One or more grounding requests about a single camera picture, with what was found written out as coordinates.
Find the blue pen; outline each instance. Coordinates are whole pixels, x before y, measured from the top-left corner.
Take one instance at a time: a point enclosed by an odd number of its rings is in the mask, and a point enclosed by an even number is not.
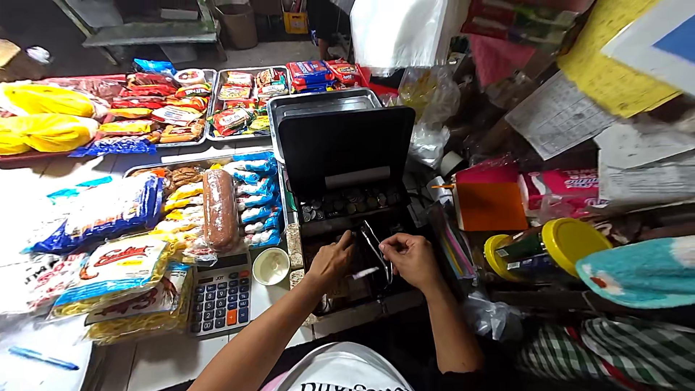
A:
[[[76,371],[76,370],[80,369],[80,367],[73,364],[72,362],[67,362],[67,361],[59,360],[57,358],[52,358],[52,357],[46,356],[45,354],[30,350],[30,349],[20,348],[17,346],[11,346],[8,350],[10,351],[11,354],[15,354],[17,356],[21,356],[24,358],[31,358],[33,360],[48,362],[49,364],[56,365],[56,366],[61,367],[63,369],[68,369],[70,371]]]

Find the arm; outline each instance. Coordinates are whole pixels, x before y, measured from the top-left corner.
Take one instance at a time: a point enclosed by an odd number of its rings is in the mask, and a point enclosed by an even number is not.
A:
[[[352,258],[352,235],[323,246],[304,279],[215,355],[190,391],[256,391],[290,338],[316,307],[321,296],[343,277]]]
[[[379,248],[410,285],[425,295],[430,309],[439,371],[474,372],[482,368],[483,355],[475,337],[461,318],[456,299],[444,283],[432,245],[424,237],[396,234]]]

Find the white cup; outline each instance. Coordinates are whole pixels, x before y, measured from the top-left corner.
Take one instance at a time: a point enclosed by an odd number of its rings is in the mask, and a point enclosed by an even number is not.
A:
[[[254,261],[254,279],[263,285],[275,285],[282,281],[290,271],[290,257],[285,250],[269,248]]]

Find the plaid fabric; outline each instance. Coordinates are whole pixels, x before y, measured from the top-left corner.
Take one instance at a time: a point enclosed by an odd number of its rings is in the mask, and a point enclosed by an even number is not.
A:
[[[695,390],[695,330],[596,318],[581,331],[544,324],[518,368],[560,381],[610,382],[628,390]]]

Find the orange calculator button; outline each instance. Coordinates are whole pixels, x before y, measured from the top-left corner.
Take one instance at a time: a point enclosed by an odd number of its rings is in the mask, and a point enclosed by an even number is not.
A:
[[[227,310],[227,325],[232,326],[236,324],[236,310]]]

